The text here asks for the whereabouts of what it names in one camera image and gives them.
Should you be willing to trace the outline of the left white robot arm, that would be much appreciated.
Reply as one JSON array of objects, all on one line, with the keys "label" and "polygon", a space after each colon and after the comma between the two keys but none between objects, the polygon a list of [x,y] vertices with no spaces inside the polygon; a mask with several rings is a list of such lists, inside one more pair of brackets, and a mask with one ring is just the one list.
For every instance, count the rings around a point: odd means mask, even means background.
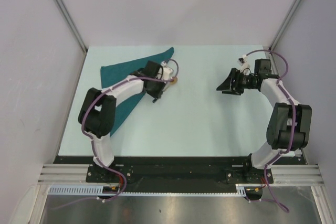
[{"label": "left white robot arm", "polygon": [[116,84],[87,91],[78,121],[84,135],[90,138],[93,161],[99,165],[98,176],[105,182],[115,178],[110,132],[114,126],[117,107],[129,98],[146,93],[154,101],[161,98],[164,89],[173,81],[174,70],[166,62],[148,61],[144,68],[132,72]]}]

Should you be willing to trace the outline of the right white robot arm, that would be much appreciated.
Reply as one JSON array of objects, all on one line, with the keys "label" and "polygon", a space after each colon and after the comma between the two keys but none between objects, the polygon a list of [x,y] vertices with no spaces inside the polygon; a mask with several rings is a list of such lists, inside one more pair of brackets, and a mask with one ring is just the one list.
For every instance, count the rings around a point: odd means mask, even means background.
[{"label": "right white robot arm", "polygon": [[216,90],[231,95],[242,95],[246,89],[258,90],[273,107],[266,142],[250,155],[251,164],[242,169],[243,179],[254,183],[261,177],[261,169],[269,168],[282,156],[307,146],[312,108],[293,98],[281,78],[272,73],[269,59],[255,60],[255,69],[251,72],[246,58],[238,59],[240,67],[232,68]]}]

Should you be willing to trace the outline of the gold spoon green handle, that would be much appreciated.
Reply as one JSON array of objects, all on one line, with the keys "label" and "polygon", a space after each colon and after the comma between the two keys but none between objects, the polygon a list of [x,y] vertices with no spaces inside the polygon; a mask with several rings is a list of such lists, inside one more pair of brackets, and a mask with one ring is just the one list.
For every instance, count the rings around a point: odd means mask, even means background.
[{"label": "gold spoon green handle", "polygon": [[171,77],[168,81],[167,81],[167,84],[169,85],[174,85],[176,84],[178,81],[178,78],[177,77]]}]

